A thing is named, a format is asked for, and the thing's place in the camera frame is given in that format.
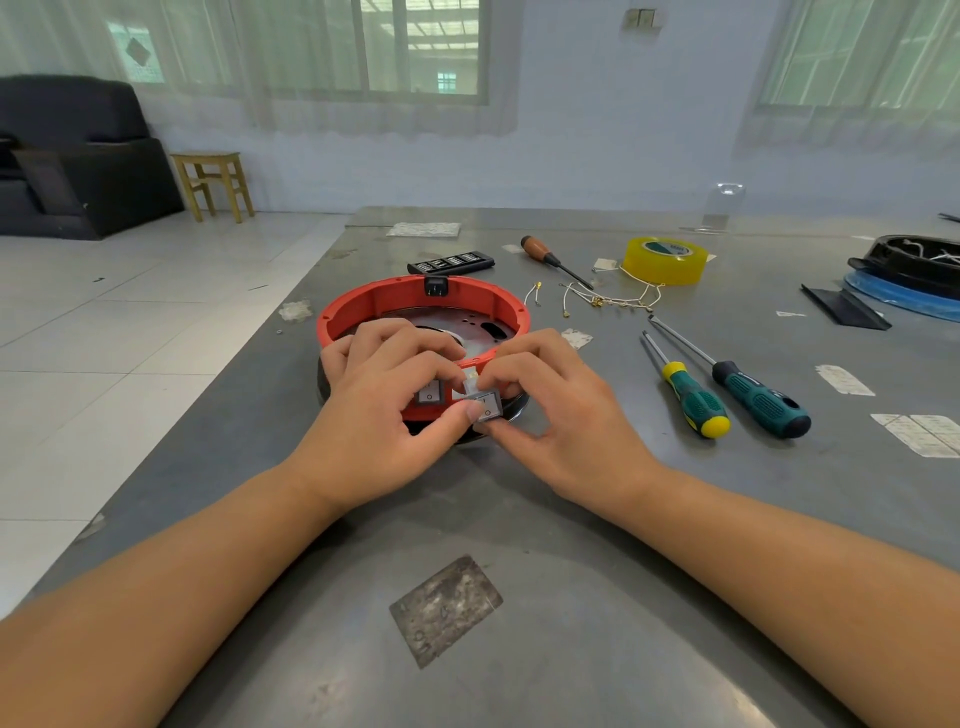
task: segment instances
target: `wall switch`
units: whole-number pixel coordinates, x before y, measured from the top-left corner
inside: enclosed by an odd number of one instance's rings
[[[630,8],[623,15],[623,30],[658,31],[666,22],[666,11],[660,8]]]
[[[640,11],[637,9],[631,9],[626,11],[623,14],[623,30],[629,31],[634,30],[640,22]]]

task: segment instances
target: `white floor tile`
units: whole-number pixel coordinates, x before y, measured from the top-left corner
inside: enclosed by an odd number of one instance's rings
[[[105,240],[100,250],[116,255],[147,255],[167,260],[212,259],[266,262],[300,240],[328,215],[257,213],[237,225],[229,214],[204,215],[198,223],[184,212],[124,231]]]
[[[0,372],[0,475],[122,378]]]
[[[304,237],[274,258],[274,263],[309,263],[314,265],[344,233],[349,215],[326,215]]]
[[[0,619],[80,534],[84,521],[0,521]]]
[[[125,376],[0,477],[0,519],[90,521],[212,380]]]
[[[269,263],[171,260],[100,297],[100,301],[219,303],[268,282]]]
[[[83,302],[60,299],[0,298],[0,347],[40,328]]]
[[[268,263],[261,271],[263,283],[249,286],[224,301],[234,305],[273,305],[283,303],[287,294],[310,270],[307,263]]]
[[[78,305],[149,271],[155,257],[105,255],[96,248],[73,253],[0,258],[0,295],[5,299],[55,298]]]
[[[276,307],[218,305],[133,370],[135,374],[218,375]]]
[[[0,371],[131,372],[209,310],[203,303],[91,301],[0,347]]]

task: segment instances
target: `yellow and green screwdriver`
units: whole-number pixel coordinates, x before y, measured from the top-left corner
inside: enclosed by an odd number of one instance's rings
[[[710,440],[726,435],[730,431],[730,418],[727,417],[723,403],[687,373],[686,365],[682,361],[670,361],[646,331],[643,331],[643,338],[663,362],[660,373],[677,395],[687,423],[698,434]]]

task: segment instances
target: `tape roll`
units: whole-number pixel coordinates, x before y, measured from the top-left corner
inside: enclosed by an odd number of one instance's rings
[[[707,251],[668,237],[635,237],[627,243],[623,270],[648,283],[690,285],[700,280]]]

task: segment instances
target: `curtain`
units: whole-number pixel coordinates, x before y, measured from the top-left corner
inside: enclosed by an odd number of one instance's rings
[[[516,128],[522,0],[0,0],[0,75],[127,81],[155,125]]]
[[[795,0],[750,147],[960,156],[960,0]]]

